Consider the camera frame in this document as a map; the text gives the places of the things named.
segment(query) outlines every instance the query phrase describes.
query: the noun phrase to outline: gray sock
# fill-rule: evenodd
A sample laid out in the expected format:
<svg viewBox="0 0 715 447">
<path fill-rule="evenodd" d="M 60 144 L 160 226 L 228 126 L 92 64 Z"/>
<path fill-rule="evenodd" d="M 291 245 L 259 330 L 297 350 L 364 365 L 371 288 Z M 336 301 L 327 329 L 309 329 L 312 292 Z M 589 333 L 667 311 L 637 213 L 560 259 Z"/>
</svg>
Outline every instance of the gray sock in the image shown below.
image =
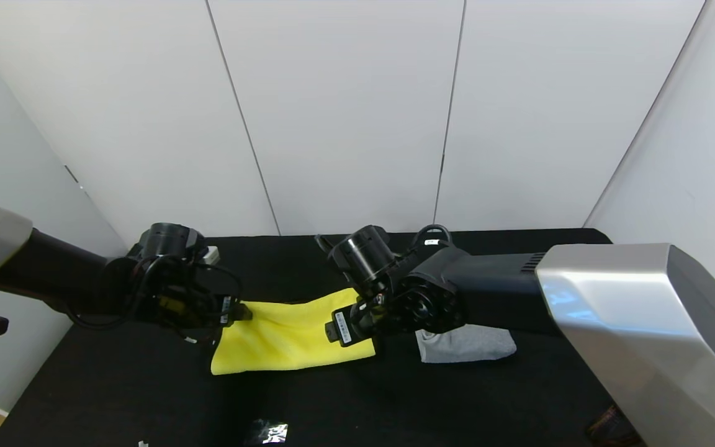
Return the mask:
<svg viewBox="0 0 715 447">
<path fill-rule="evenodd" d="M 424 363 L 460 363 L 496 360 L 517 350 L 509 331 L 465 325 L 445 334 L 416 331 L 415 339 Z"/>
</svg>

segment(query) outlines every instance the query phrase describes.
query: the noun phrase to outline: metallic housing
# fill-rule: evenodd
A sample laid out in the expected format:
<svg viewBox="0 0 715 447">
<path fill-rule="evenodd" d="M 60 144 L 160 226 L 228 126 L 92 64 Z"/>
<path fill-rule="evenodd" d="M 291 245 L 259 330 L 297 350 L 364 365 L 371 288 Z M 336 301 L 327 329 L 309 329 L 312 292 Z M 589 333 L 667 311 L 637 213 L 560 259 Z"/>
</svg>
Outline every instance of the metallic housing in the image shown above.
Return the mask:
<svg viewBox="0 0 715 447">
<path fill-rule="evenodd" d="M 715 446 L 715 280 L 669 244 L 565 245 L 547 306 L 648 445 Z"/>
</svg>

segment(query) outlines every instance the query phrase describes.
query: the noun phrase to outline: white wall panel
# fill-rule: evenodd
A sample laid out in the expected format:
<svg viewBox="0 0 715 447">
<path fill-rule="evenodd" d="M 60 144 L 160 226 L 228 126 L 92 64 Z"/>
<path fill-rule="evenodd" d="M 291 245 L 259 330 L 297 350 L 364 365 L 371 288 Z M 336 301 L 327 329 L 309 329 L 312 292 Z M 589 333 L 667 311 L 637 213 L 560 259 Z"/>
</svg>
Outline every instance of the white wall panel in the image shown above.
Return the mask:
<svg viewBox="0 0 715 447">
<path fill-rule="evenodd" d="M 673 243 L 715 277 L 715 0 L 587 224 L 615 243 Z"/>
<path fill-rule="evenodd" d="M 468 0 L 437 221 L 579 227 L 703 0 Z"/>
<path fill-rule="evenodd" d="M 282 234 L 431 223 L 462 2 L 210 5 Z"/>
<path fill-rule="evenodd" d="M 128 244 L 276 234 L 204 0 L 0 2 L 0 72 Z"/>
<path fill-rule="evenodd" d="M 0 77 L 0 207 L 42 232 L 102 256 L 125 244 L 74 183 Z M 0 413 L 8 413 L 71 326 L 39 300 L 0 292 Z"/>
</svg>

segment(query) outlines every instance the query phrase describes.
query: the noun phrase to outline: white label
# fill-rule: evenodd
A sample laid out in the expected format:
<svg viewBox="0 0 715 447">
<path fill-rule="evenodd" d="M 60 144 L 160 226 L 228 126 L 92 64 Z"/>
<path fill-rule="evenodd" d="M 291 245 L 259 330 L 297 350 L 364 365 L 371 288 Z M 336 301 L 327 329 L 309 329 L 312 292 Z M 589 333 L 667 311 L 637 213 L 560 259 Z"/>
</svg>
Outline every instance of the white label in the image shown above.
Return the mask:
<svg viewBox="0 0 715 447">
<path fill-rule="evenodd" d="M 338 324 L 338 331 L 341 333 L 341 339 L 344 340 L 344 345 L 348 345 L 348 343 L 352 341 L 352 336 L 349 334 L 349 328 L 346 326 L 344 312 L 335 314 L 335 323 Z"/>
</svg>

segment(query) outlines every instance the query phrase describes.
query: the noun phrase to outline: yellow cloth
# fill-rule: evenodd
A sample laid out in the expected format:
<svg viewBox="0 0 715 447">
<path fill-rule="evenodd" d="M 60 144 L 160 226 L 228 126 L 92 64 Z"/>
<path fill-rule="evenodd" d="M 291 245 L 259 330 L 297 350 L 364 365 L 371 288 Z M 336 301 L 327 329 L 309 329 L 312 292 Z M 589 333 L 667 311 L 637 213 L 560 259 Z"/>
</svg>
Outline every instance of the yellow cloth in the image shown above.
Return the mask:
<svg viewBox="0 0 715 447">
<path fill-rule="evenodd" d="M 253 319 L 222 329 L 211 374 L 302 369 L 373 356 L 371 340 L 342 348 L 324 333 L 332 312 L 354 304 L 357 296 L 344 289 L 304 304 L 244 302 Z"/>
</svg>

